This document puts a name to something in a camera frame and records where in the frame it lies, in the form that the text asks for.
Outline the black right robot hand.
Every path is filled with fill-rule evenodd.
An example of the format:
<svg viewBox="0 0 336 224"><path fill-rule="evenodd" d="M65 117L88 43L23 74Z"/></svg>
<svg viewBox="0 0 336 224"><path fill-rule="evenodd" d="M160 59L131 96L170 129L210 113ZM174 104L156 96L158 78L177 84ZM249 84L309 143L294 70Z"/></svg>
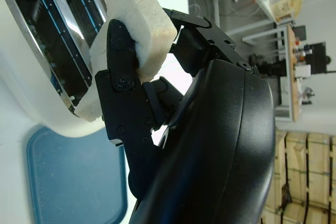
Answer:
<svg viewBox="0 0 336 224"><path fill-rule="evenodd" d="M206 18L166 11L170 49L193 82L141 83L135 42L113 19L96 85L108 139L124 147L136 197L131 223L257 223L274 170L268 83Z"/></svg>

